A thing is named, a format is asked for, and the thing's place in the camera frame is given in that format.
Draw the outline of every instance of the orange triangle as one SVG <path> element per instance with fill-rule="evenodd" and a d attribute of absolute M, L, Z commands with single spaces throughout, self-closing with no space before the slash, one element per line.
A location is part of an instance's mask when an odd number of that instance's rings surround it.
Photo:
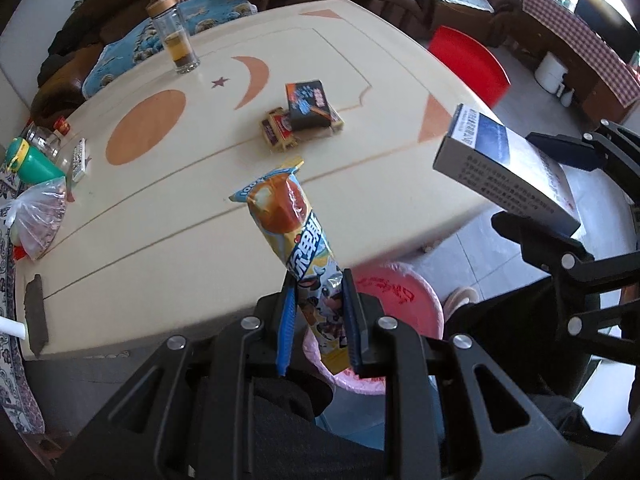
<path fill-rule="evenodd" d="M 451 114 L 445 110 L 440 101 L 429 95 L 427 104 L 424 107 L 424 117 L 422 118 L 418 142 L 443 137 L 449 129 L 450 122 Z"/>
<path fill-rule="evenodd" d="M 310 10 L 309 12 L 300 12 L 300 16 L 321 16 L 322 18 L 342 19 L 340 14 L 336 14 L 331 9 Z"/>

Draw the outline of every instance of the green water bottle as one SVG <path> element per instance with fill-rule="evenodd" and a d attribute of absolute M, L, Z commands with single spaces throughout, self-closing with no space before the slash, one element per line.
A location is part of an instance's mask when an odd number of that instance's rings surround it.
<path fill-rule="evenodd" d="M 4 163 L 9 171 L 17 173 L 26 184 L 39 184 L 65 176 L 60 168 L 51 162 L 24 139 L 14 139 L 6 150 Z"/>

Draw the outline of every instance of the gold lid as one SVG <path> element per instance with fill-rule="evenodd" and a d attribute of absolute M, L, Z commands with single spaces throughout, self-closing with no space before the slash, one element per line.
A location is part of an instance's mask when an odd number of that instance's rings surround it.
<path fill-rule="evenodd" d="M 148 6 L 146 6 L 146 12 L 149 13 L 150 17 L 154 18 L 177 4 L 178 0 L 158 0 L 152 4 L 148 4 Z"/>

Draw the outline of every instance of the wooden cabinet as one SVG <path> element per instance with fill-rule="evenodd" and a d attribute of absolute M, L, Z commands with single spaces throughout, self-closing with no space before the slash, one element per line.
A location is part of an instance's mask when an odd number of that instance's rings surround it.
<path fill-rule="evenodd" d="M 582 103 L 582 111 L 593 124 L 602 119 L 621 123 L 632 106 L 623 108 L 611 89 L 600 80 Z"/>
<path fill-rule="evenodd" d="M 559 36 L 546 28 L 530 14 L 519 10 L 513 23 L 511 37 L 520 46 L 542 61 L 552 52 L 568 69 L 564 84 L 575 89 L 574 100 L 592 124 L 601 119 L 621 122 L 629 111 L 623 108 L 613 92 L 576 52 Z"/>

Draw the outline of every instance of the red star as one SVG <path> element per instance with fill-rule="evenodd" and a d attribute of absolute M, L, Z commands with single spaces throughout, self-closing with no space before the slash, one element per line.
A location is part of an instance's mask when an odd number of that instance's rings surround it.
<path fill-rule="evenodd" d="M 221 77 L 217 81 L 212 81 L 213 86 L 211 88 L 215 88 L 216 86 L 224 86 L 227 81 L 229 81 L 229 79 Z"/>

